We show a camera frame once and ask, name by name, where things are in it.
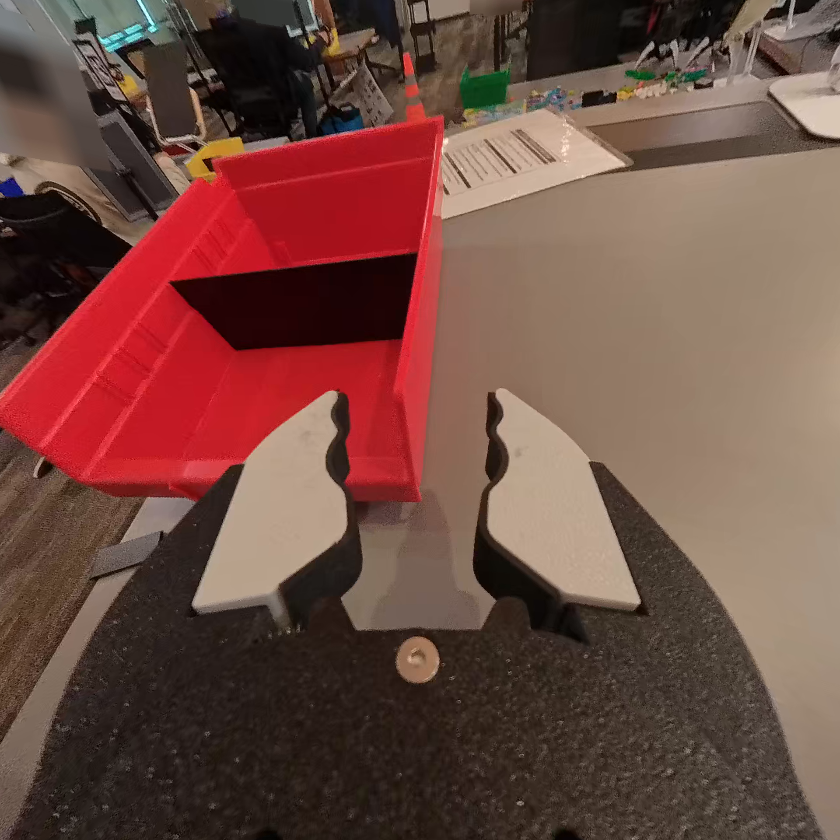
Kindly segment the pile of colourful toy pieces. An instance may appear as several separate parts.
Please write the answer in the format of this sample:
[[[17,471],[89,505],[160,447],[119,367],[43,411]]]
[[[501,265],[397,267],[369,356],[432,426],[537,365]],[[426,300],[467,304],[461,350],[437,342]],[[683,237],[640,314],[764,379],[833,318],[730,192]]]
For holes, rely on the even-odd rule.
[[[709,90],[715,86],[723,87],[726,83],[725,80],[717,83],[705,67],[663,73],[653,70],[626,70],[623,84],[615,90],[581,91],[563,87],[554,87],[547,91],[532,90],[523,99],[508,98],[504,102],[485,108],[465,108],[461,125],[464,128],[475,128],[549,107],[567,112],[617,102],[661,98],[677,92]]]

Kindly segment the white stand base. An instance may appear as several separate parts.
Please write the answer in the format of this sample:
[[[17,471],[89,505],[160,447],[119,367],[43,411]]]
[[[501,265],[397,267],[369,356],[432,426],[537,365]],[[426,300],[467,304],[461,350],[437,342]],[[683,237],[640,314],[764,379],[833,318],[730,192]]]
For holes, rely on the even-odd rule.
[[[769,94],[804,131],[822,140],[839,140],[839,93],[827,70],[780,77]]]

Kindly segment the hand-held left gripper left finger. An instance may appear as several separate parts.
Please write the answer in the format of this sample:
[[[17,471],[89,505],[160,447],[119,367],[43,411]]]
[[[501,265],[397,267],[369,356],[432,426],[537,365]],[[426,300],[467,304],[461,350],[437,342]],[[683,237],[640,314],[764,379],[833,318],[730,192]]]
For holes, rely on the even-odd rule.
[[[326,391],[246,458],[197,585],[198,615],[264,607],[283,631],[361,576],[347,438],[350,401]]]

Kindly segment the green plastic crate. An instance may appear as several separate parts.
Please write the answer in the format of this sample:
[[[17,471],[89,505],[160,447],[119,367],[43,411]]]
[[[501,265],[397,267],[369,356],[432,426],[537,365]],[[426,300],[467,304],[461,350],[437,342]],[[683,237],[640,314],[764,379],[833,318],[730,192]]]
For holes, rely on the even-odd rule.
[[[463,110],[492,109],[508,101],[510,66],[489,73],[474,73],[464,68],[459,82]]]

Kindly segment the dark grey strip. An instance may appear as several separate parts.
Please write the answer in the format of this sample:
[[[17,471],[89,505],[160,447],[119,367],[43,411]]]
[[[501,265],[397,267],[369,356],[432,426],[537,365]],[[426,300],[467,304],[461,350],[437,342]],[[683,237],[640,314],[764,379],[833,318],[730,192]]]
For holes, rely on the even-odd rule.
[[[89,579],[95,581],[136,567],[156,551],[164,536],[162,531],[149,532],[100,549],[93,558]]]

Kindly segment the red plastic bin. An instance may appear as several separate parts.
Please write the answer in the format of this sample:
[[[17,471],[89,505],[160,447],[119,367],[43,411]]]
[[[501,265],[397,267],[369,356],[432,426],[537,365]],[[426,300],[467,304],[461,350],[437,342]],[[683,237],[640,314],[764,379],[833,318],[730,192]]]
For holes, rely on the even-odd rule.
[[[420,501],[443,254],[441,118],[217,161],[2,391],[2,429],[77,482],[202,497],[326,391],[357,501]],[[416,254],[399,340],[234,350],[171,286]]]

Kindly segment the orange traffic cone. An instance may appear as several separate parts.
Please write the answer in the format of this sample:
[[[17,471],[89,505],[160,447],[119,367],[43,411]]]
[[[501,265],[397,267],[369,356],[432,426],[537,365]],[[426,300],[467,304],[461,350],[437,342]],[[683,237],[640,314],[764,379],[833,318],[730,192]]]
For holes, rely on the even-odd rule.
[[[421,123],[427,117],[417,85],[413,59],[407,51],[402,55],[402,63],[406,94],[405,119],[407,123]]]

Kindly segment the white picture sign board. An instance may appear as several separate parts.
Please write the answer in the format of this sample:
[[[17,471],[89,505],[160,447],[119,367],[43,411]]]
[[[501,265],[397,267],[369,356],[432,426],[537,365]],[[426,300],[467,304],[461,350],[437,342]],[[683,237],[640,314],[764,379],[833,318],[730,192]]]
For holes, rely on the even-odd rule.
[[[339,84],[330,97],[329,104],[341,110],[358,111],[362,127],[365,129],[381,127],[394,118],[391,103],[363,62]]]

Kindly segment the dark framed monitor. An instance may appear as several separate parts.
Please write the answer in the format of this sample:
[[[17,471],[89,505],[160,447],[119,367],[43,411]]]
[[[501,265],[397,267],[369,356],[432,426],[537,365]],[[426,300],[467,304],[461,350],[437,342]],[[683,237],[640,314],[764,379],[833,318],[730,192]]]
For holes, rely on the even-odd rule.
[[[82,170],[127,221],[156,220],[179,193],[120,113],[101,115],[97,124],[108,164]]]

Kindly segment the grey flat monitor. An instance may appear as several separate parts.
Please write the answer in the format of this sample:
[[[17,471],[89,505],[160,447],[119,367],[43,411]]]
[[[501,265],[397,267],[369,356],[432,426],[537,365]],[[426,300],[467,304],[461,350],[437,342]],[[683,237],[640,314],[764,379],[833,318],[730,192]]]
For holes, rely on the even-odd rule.
[[[183,44],[173,41],[145,47],[143,67],[147,111],[157,139],[165,144],[199,140]]]

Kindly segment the laminated paper sheet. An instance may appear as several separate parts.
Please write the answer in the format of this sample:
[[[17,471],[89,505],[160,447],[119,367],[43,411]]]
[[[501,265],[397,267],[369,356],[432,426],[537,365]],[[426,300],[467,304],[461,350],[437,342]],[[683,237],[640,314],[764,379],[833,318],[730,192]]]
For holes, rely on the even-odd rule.
[[[556,108],[526,112],[444,138],[444,220],[632,165]]]

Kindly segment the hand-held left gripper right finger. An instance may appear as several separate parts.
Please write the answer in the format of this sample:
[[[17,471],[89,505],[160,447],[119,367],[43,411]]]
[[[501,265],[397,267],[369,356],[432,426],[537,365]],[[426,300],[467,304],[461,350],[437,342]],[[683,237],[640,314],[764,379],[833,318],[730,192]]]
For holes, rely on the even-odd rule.
[[[581,644],[582,607],[642,607],[583,449],[504,388],[487,395],[486,435],[472,563],[481,588],[524,604],[531,630]]]

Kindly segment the yellow plastic bin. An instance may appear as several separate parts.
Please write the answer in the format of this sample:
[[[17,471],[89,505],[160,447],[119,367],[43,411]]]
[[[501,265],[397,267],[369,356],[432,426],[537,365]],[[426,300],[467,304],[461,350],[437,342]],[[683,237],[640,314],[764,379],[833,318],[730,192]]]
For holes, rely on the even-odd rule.
[[[238,138],[226,138],[206,143],[185,161],[185,168],[193,181],[211,183],[216,178],[217,161],[245,152],[245,144]]]

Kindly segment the black bin divider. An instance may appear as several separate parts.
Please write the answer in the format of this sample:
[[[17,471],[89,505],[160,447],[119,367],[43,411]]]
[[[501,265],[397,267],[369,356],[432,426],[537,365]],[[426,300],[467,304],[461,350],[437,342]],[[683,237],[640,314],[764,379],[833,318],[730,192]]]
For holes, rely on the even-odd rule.
[[[416,254],[385,255],[171,286],[234,350],[400,340]]]

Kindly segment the blue bag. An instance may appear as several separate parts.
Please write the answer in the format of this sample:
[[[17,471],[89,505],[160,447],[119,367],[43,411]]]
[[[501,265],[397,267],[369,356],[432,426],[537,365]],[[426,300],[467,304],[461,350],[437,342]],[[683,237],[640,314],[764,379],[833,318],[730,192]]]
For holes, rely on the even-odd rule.
[[[318,123],[318,136],[328,137],[335,134],[364,129],[361,111],[351,103],[340,106],[328,105]]]

